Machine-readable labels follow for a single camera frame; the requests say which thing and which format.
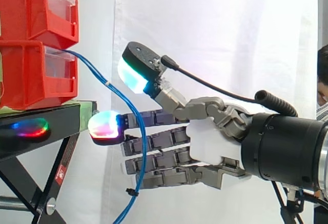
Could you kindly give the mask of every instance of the white backdrop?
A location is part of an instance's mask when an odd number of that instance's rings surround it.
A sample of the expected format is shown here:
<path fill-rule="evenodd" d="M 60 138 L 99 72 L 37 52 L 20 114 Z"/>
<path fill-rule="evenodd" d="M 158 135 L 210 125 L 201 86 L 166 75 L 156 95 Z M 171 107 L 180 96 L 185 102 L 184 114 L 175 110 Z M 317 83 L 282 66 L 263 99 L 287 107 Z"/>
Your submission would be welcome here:
<path fill-rule="evenodd" d="M 116 72 L 131 40 L 168 54 L 218 86 L 245 96 L 265 88 L 293 103 L 302 116 L 314 117 L 316 10 L 316 0 L 79 0 L 80 43 L 74 50 L 109 79 L 112 75 L 141 110 L 157 106 L 145 95 L 132 94 Z M 79 98 L 97 100 L 100 110 L 108 110 L 107 89 L 82 65 L 79 75 Z M 168 71 L 166 76 L 187 98 L 218 95 L 177 73 Z M 128 112 L 116 97 L 112 107 Z M 53 144 L 20 157 L 41 187 L 58 148 Z M 128 203 L 126 187 L 132 187 L 131 178 L 121 173 L 122 160 L 118 148 L 98 147 L 87 133 L 81 135 L 57 204 L 68 224 L 112 223 Z M 9 194 L 2 185 L 0 189 Z M 311 215 L 307 208 L 305 223 L 312 223 Z M 30 215 L 0 211 L 5 224 L 27 223 L 26 217 Z M 271 186 L 254 179 L 227 192 L 202 184 L 142 191 L 124 223 L 171 222 L 254 224 L 281 219 Z"/>
<path fill-rule="evenodd" d="M 140 110 L 158 106 L 120 81 L 117 62 L 127 42 L 167 54 L 185 69 L 235 93 L 252 97 L 266 89 L 314 118 L 317 0 L 116 0 L 112 82 Z M 178 73 L 167 79 L 186 98 L 219 95 Z M 128 112 L 112 96 L 112 109 Z M 119 148 L 106 163 L 102 223 L 125 207 L 132 187 L 123 175 Z M 312 206 L 303 214 L 312 223 Z M 268 182 L 217 191 L 202 184 L 142 191 L 125 223 L 282 223 Z"/>

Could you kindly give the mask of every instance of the metal bolt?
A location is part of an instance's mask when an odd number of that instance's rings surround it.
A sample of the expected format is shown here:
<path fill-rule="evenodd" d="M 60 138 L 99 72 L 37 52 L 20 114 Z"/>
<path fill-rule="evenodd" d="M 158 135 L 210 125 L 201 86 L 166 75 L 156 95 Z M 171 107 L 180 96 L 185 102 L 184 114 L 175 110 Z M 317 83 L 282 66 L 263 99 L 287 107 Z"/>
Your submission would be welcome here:
<path fill-rule="evenodd" d="M 52 215 L 56 210 L 56 199 L 50 198 L 46 204 L 46 213 L 47 215 Z"/>

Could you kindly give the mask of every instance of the red plastic drawer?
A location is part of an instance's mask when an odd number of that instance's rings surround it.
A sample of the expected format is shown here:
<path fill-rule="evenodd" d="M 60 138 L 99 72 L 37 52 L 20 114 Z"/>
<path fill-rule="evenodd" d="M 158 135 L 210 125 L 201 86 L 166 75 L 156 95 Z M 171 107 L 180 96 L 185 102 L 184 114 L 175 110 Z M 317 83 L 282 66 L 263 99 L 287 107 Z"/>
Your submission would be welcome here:
<path fill-rule="evenodd" d="M 59 106 L 77 96 L 77 59 L 41 42 L 1 41 L 0 107 L 28 110 Z"/>
<path fill-rule="evenodd" d="M 67 49 L 78 43 L 77 0 L 0 0 L 2 40 L 38 40 Z"/>

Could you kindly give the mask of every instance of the cable connector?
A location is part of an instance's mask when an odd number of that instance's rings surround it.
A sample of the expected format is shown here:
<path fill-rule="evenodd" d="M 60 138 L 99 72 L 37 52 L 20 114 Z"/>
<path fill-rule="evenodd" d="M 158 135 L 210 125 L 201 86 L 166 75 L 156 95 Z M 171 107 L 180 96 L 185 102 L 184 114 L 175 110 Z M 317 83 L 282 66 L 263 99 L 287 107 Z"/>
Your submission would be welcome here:
<path fill-rule="evenodd" d="M 127 188 L 125 190 L 130 196 L 132 197 L 137 197 L 139 196 L 139 193 L 135 191 L 135 189 L 132 189 L 132 188 Z"/>
<path fill-rule="evenodd" d="M 170 57 L 164 55 L 160 58 L 161 63 L 169 69 L 178 70 L 180 66 Z"/>

